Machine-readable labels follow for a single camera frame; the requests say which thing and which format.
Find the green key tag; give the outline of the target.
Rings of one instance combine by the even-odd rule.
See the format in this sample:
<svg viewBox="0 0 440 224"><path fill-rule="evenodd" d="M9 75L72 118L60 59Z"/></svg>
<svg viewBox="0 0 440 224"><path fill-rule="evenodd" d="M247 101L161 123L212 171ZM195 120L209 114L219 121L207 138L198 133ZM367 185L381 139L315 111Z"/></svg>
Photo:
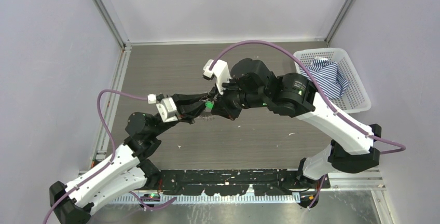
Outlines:
<svg viewBox="0 0 440 224"><path fill-rule="evenodd" d="M205 108L207 111L211 111L213 109L213 106L214 106L214 102L212 102L212 101L205 102Z"/></svg>

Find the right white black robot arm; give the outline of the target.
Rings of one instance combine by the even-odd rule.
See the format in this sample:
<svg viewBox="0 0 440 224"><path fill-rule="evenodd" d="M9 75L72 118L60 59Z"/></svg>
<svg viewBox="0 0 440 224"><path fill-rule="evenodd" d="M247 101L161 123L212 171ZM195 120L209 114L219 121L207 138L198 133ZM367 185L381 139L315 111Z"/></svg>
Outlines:
<svg viewBox="0 0 440 224"><path fill-rule="evenodd" d="M232 68L225 61L209 60L203 76L215 80L214 115L235 120L243 109L265 107L274 114L309 123L331 138L323 151L301 160L296 174L301 187L311 187L334 170L356 174L379 164L380 152L370 137L378 126L356 122L326 103L305 76L276 76L262 61L250 58Z"/></svg>

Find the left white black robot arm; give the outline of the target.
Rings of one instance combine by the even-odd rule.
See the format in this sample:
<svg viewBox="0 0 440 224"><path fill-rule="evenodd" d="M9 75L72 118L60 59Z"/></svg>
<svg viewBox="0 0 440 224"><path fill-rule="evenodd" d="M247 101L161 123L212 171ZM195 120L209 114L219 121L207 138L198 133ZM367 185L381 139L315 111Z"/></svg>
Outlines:
<svg viewBox="0 0 440 224"><path fill-rule="evenodd" d="M51 211L60 223L87 223L111 200L135 189L155 189L160 171L149 160L161 144L157 137L180 122L192 124L206 109L214 93L150 94L152 115L134 112L127 121L128 137L109 157L68 183L49 188Z"/></svg>

